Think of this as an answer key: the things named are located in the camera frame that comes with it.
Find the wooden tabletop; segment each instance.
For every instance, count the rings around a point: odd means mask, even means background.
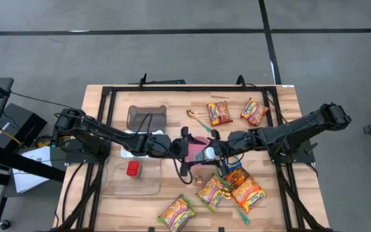
[[[93,117],[96,117],[98,112],[102,87],[102,85],[89,85],[86,89],[82,109]],[[288,121],[301,117],[295,89],[284,86],[276,87],[281,112],[284,117]],[[244,131],[250,128],[245,119],[240,119],[240,113],[250,97],[263,104],[261,93],[255,92],[118,92],[111,125],[120,130],[126,130],[127,113],[131,105],[139,107],[165,105],[167,107],[166,133],[171,140],[180,136],[180,129],[183,126],[188,126],[189,132],[194,136],[209,137],[210,134],[196,120],[187,116],[186,110],[192,109],[198,119],[204,124],[210,125],[207,103],[227,101],[229,112],[234,122],[215,126],[215,129],[220,132],[222,139],[227,139],[231,131]],[[105,109],[103,122],[106,121],[107,110],[108,107]],[[271,107],[271,111],[274,125],[277,125],[273,107]],[[260,126],[267,126],[267,119],[263,119]],[[110,160],[123,159],[120,157],[120,149],[120,145],[112,144]],[[193,184],[186,186],[181,183],[175,172],[173,161],[164,159],[161,161],[161,188],[156,195],[117,197],[101,193],[95,231],[147,231],[150,226],[155,227],[157,231],[167,231],[168,228],[157,222],[156,218],[181,193],[193,203],[196,212],[196,217],[189,220],[184,231],[218,231],[219,227],[224,227],[226,231],[285,231],[276,168],[271,163],[267,152],[247,152],[242,162],[243,167],[258,181],[267,194],[267,197],[250,211],[248,217],[251,220],[251,224],[249,226],[243,223],[242,218],[230,200],[223,199],[216,213],[211,213],[195,197],[195,193],[200,187]],[[59,218],[61,218],[65,188],[77,166],[77,164],[74,164],[67,168],[57,208]],[[83,165],[71,184],[66,199],[66,215],[72,212],[81,199],[86,167],[86,164]],[[320,224],[328,227],[316,173],[305,164],[293,164],[293,168],[301,201]],[[213,170],[213,167],[205,166],[203,169],[196,171],[208,175]],[[291,200],[289,200],[289,205],[292,224],[296,227],[296,215]],[[88,202],[86,209],[84,226],[88,225],[91,201]]]

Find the white paper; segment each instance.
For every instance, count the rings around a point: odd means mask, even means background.
[[[132,131],[130,131],[130,130],[126,130],[125,131],[126,133],[134,133],[134,132],[132,132]],[[156,131],[156,132],[152,132],[152,134],[153,135],[163,135],[164,134],[164,132],[163,131],[161,131],[161,130],[158,130],[158,131]],[[131,152],[129,152],[129,151],[127,151],[127,150],[125,150],[123,147],[121,147],[121,156],[123,157],[123,158],[148,158],[149,156],[148,155],[146,155],[146,156],[143,156],[143,157],[136,157],[136,156],[134,156],[133,154],[131,154]]]
[[[38,162],[44,161],[42,162],[43,164],[52,166],[49,146],[25,152],[22,154],[22,156],[28,159],[33,159]],[[18,169],[13,169],[12,172],[14,174],[15,188],[17,189],[17,193],[24,193],[25,191],[32,189],[37,185],[42,184],[43,182],[49,180],[47,178],[39,177],[37,175],[27,174]]]

